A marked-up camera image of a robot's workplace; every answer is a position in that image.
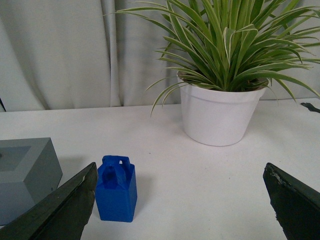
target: white table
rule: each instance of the white table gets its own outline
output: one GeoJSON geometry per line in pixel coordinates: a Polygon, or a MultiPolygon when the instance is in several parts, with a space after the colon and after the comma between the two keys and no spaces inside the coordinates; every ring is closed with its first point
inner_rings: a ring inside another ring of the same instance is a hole
{"type": "MultiPolygon", "coordinates": [[[[298,99],[320,108],[320,100],[298,99]]],[[[183,131],[180,105],[0,113],[0,139],[51,137],[63,184],[104,155],[136,167],[132,223],[101,221],[82,240],[285,240],[263,181],[271,162],[320,191],[320,114],[260,101],[243,139],[214,147],[183,131]]]]}

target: white curtain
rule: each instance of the white curtain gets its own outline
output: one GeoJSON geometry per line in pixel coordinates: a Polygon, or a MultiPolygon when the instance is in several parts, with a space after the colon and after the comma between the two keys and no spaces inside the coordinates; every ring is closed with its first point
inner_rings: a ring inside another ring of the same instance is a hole
{"type": "MultiPolygon", "coordinates": [[[[176,80],[146,91],[175,73],[164,70],[166,64],[154,52],[166,46],[164,31],[138,17],[114,14],[137,1],[1,0],[0,98],[6,110],[151,105],[176,80]]],[[[320,56],[320,48],[313,53],[320,56]]],[[[291,74],[320,91],[320,66],[291,74]]],[[[272,88],[279,99],[289,97],[276,84],[272,88]]],[[[293,86],[293,92],[298,98],[314,97],[301,87],[293,86]]],[[[264,98],[275,96],[267,91],[264,98]]],[[[179,102],[175,92],[166,103],[179,102]]]]}

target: potted plant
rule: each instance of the potted plant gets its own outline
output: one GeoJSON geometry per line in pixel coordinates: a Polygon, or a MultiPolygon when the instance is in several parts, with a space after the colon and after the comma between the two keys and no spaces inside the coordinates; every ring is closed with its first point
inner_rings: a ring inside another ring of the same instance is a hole
{"type": "MultiPolygon", "coordinates": [[[[166,30],[168,45],[158,50],[160,60],[174,64],[178,82],[164,89],[163,98],[180,89],[185,132],[198,142],[226,146],[243,137],[254,109],[272,80],[295,98],[286,82],[302,81],[281,73],[308,69],[320,59],[309,48],[319,46],[313,36],[320,27],[308,26],[320,18],[319,7],[300,6],[299,0],[164,0],[164,4],[119,10],[166,30]],[[154,11],[161,23],[141,14],[154,11]]],[[[163,81],[153,83],[150,87],[163,81]]]]}

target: gray box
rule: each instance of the gray box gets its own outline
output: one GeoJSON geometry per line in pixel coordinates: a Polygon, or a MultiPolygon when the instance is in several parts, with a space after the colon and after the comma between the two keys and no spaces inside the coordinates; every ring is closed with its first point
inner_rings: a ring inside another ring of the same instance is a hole
{"type": "Polygon", "coordinates": [[[62,175],[50,137],[0,140],[0,225],[56,190],[62,175]]]}

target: blue plastic object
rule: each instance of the blue plastic object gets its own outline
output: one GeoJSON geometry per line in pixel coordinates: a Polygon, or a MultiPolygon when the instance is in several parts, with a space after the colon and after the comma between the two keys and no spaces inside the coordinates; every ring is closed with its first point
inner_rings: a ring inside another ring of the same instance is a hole
{"type": "Polygon", "coordinates": [[[135,165],[127,156],[104,156],[95,189],[100,219],[131,223],[137,198],[135,165]]]}

